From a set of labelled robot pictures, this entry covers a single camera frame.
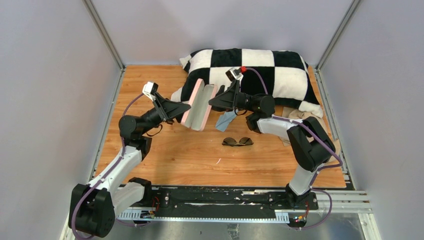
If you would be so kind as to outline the pink glasses case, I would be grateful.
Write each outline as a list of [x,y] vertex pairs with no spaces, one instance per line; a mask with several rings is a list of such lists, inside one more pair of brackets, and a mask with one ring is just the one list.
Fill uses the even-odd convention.
[[212,106],[209,100],[216,96],[218,88],[214,84],[205,84],[204,80],[199,78],[188,100],[190,109],[182,115],[181,124],[194,131],[203,131]]

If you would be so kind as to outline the blue lens cloth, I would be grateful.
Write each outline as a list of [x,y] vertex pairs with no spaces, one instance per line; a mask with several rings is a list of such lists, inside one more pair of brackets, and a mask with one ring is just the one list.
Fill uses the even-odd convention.
[[236,112],[227,111],[221,116],[219,116],[215,128],[220,132],[225,132],[228,128],[229,124],[237,117]]

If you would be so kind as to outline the dark aviator sunglasses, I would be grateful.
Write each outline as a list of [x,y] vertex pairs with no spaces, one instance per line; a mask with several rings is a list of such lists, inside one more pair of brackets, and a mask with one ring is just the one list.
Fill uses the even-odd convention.
[[222,141],[223,146],[229,146],[229,147],[243,147],[243,146],[251,146],[254,142],[250,137],[242,137],[239,140],[235,140],[232,137],[226,137]]

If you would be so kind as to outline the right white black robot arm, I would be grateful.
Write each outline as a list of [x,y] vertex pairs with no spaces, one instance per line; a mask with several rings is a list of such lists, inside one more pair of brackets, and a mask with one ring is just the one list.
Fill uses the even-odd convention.
[[332,140],[318,119],[276,116],[275,99],[271,95],[241,92],[238,80],[233,81],[226,91],[216,95],[208,103],[226,111],[250,111],[246,123],[251,131],[275,135],[289,141],[297,168],[285,188],[285,201],[292,209],[301,207],[310,195],[318,173],[327,167],[331,157],[337,156]]

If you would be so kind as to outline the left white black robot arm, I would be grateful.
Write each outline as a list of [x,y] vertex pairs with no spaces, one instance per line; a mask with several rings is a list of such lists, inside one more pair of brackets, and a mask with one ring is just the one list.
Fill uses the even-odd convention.
[[115,219],[132,204],[149,206],[153,201],[152,184],[134,178],[123,188],[121,183],[150,151],[148,134],[162,123],[171,123],[191,106],[171,101],[155,93],[150,98],[153,108],[141,116],[123,113],[119,120],[121,149],[114,160],[86,184],[77,184],[70,198],[68,226],[77,240],[103,238],[111,231]]

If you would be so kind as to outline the black white checkered pillow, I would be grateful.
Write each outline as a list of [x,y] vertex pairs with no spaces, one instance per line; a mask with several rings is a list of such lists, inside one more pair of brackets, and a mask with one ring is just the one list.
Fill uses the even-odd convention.
[[228,88],[226,72],[246,67],[240,90],[248,95],[269,94],[278,106],[309,112],[323,117],[322,107],[314,93],[308,63],[297,52],[248,48],[201,49],[181,58],[187,78],[182,87],[171,95],[175,102],[190,99],[198,79],[205,84]]

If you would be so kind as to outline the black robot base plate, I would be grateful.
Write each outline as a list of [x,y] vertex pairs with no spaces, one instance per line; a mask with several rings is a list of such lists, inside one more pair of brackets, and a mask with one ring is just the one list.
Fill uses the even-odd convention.
[[254,206],[299,215],[319,208],[313,192],[310,192],[305,202],[291,207],[286,201],[285,187],[153,185],[149,196],[149,199],[138,201],[132,206],[147,208],[154,215],[167,209],[189,210],[197,206],[224,206],[229,209]]

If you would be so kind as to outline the slotted aluminium rail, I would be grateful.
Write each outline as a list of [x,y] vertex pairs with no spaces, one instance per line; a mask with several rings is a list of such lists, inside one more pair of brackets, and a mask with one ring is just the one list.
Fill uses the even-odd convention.
[[288,224],[287,212],[254,206],[196,206],[194,209],[164,209],[157,214],[150,214],[146,207],[133,207],[124,210],[116,217],[121,221],[135,222],[207,222],[207,223],[272,223]]

